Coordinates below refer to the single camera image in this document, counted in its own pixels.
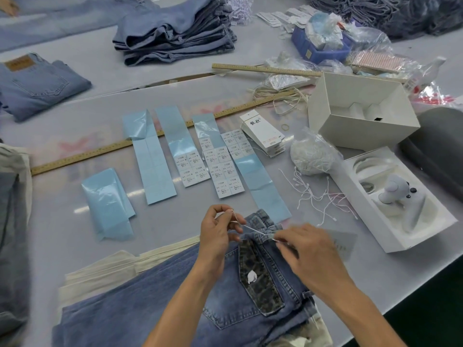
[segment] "table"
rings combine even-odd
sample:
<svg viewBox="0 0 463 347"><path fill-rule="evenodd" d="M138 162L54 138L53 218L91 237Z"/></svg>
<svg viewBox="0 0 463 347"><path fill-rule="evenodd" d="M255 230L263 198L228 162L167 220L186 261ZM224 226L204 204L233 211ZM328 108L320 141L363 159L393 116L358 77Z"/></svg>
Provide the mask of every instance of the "table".
<svg viewBox="0 0 463 347"><path fill-rule="evenodd" d="M277 11L300 5L303 0L261 2L260 11ZM250 94L246 89L255 87L263 79L258 73L229 73L223 77L212 76L115 93L178 76L208 71L212 62L256 64L263 62L270 55L278 54L281 49L293 51L288 40L279 40L278 31L269 28L260 20L255 20L248 27L235 29L238 42L234 53L186 60L169 66L121 66L118 54L111 47L101 46L101 35L106 34L110 41L114 28L33 46L30 50L38 52L48 60L60 58L68 63L92 80L95 88L75 100L58 105L43 115L21 124L13 123L9 116L0 116L0 136L11 145L31 149L32 163L37 165L122 139L121 117L129 112L146 108L153 112L156 106L175 104L179 106L183 117L189 119L192 114L219 111L249 101ZM432 60L437 54L446 55L449 61L442 67L439 83L444 92L459 96L461 88L456 83L460 81L457 73L461 73L461 64L456 55L461 53L462 38L463 31L456 31L437 38L423 37L400 42L394 44L394 47L399 53L410 55L422 62ZM3 53L0 60L24 52L25 49ZM115 80L118 78L124 80L118 82ZM288 145L293 139L301 138L301 127L308 124L307 115L303 111L294 111L284 117L276 116L270 108L259 108L259 112L276 128L281 129L281 124L289 125L290 130L283 131ZM218 126L222 132L238 128L237 119L237 115L223 118L218 121ZM194 130L189 131L199 146ZM25 346L50 345L51 327L56 324L57 288L62 284L64 274L121 249L136 255L199 233L199 224L207 206L219 202L215 189L211 181L185 189L180 182L165 138L162 137L160 141L177 196L159 204L146 205L135 154L131 147L34 178L29 228L32 311ZM351 157L358 151L343 150L343 153L345 157ZM288 151L274 159L269 159L263 154L259 157L291 210L291 221L319 223L320 214L309 204L303 204L299 210L297 209L298 193L283 177L282 172L292 179L290 175L293 166ZM463 205L460 202L444 192L420 170L406 160L404 162L450 212L460 221L463 220ZM86 177L108 167L115 168L136 211L136 216L130 221L135 232L134 240L96 240L80 184ZM326 188L326 179L323 176L304 179L313 186L316 195L323 193ZM336 190L335 185L330 187L331 192ZM192 202L197 204L199 199L201 206L195 211L187 212L187 209L191 209ZM247 187L246 192L225 201L244 215L257 209ZM324 207L327 200L324 202L319 208ZM463 253L460 222L410 250L386 254L362 221L356 221L352 215L336 210L334 207L327 209L338 221L327 218L324 226L358 234L354 253L346 265L356 284L373 299L382 313L391 309ZM342 345L350 339L349 331L334 313L320 301L317 304L335 345Z"/></svg>

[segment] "gray tag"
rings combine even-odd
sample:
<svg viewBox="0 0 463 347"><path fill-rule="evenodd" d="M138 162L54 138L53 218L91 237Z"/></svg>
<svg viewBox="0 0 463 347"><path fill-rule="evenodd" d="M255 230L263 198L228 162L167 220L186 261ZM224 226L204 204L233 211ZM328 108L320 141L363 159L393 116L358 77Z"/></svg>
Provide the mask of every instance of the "gray tag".
<svg viewBox="0 0 463 347"><path fill-rule="evenodd" d="M357 235L329 229L327 229L327 233L333 240L341 259L344 262L349 260L355 241L357 241Z"/></svg>

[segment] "wooden ruler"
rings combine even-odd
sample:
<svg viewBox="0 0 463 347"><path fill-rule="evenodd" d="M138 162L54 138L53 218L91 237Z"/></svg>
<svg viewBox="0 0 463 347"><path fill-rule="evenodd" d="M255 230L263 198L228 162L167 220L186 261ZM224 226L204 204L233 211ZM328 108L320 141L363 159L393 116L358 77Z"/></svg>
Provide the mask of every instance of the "wooden ruler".
<svg viewBox="0 0 463 347"><path fill-rule="evenodd" d="M281 98L284 98L286 96L293 95L295 93L296 93L296 90L288 90L288 91L285 91L283 93L277 93L276 95L272 95L272 96L269 96L269 97L266 97L266 98L263 98L263 99L258 99L258 100L255 100L255 101L247 102L245 104L241 104L240 106L236 106L236 107L233 107L233 108L228 108L228 109L220 111L218 113L214 113L214 117L215 117L215 119L218 119L218 118L221 118L221 117L229 116L229 115L231 115L233 113L237 113L237 112L240 112L240 111L243 111L243 110L248 110L250 108L260 106L261 104L266 104L268 102L272 102L274 100L281 99ZM187 128L190 128L190 127L194 126L194 123L193 123L192 120L189 120L189 121L185 122L185 125L187 126ZM162 129L157 130L156 133L157 133L158 136L163 136L164 135L164 131ZM92 150L92 151L87 151L87 152L75 154L73 156L62 158L62 159L56 160L54 162L45 163L45 164L42 164L41 166L33 167L33 168L31 168L31 173L32 173L32 176L43 174L43 173L50 172L50 171L55 170L55 169L59 169L59 168L65 167L65 166L69 166L69 165L74 164L74 163L82 162L83 160L89 160L90 158L101 156L102 154L117 151L117 150L120 150L122 148L129 147L131 145L132 145L131 140L119 141L119 142L113 143L111 145L107 145L107 146L97 148L97 149Z"/></svg>
<svg viewBox="0 0 463 347"><path fill-rule="evenodd" d="M257 67L257 66L242 66L238 64L224 64L224 63L212 63L212 69L228 69L233 71L246 71L246 72L262 72L262 73L273 73L273 74L289 74L289 75L301 75L303 77L321 77L323 72L311 72L303 71L299 69L284 69L284 68L273 68L273 67ZM405 79L399 78L387 78L387 77L368 77L372 79L397 81L399 83L406 82Z"/></svg>

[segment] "cardboard box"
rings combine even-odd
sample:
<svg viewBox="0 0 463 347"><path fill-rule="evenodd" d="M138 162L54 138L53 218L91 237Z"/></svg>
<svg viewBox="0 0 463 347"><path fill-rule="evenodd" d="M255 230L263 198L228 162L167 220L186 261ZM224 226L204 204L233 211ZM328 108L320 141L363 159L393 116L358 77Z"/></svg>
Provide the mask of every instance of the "cardboard box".
<svg viewBox="0 0 463 347"><path fill-rule="evenodd" d="M360 169L357 168L360 163L370 165ZM411 232L405 231L401 226L403 214L387 214L384 210L381 211L374 202L374 194L384 191L385 181L391 173L401 176L409 182L410 187L415 187L426 195L418 222ZM457 222L444 205L388 147L345 160L332 170L331 176L387 253L413 247ZM361 185L361 182L366 180L374 184L377 190L367 194Z"/></svg>
<svg viewBox="0 0 463 347"><path fill-rule="evenodd" d="M372 151L420 127L402 84L323 73L307 103L309 127L335 146Z"/></svg>

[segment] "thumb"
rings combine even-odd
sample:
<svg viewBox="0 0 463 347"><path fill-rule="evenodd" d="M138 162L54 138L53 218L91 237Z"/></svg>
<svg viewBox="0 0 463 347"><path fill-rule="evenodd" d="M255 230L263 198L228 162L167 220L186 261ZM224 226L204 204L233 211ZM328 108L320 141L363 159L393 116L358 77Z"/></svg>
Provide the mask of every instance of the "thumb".
<svg viewBox="0 0 463 347"><path fill-rule="evenodd" d="M283 256L283 258L286 260L286 262L288 262L289 266L291 267L292 271L294 272L296 267L297 267L297 264L298 264L297 257L294 255L294 253L286 245L282 244L281 242L277 242L276 246L280 250L281 255Z"/></svg>
<svg viewBox="0 0 463 347"><path fill-rule="evenodd" d="M229 209L223 212L218 218L217 226L227 231L228 223L232 220L233 210Z"/></svg>

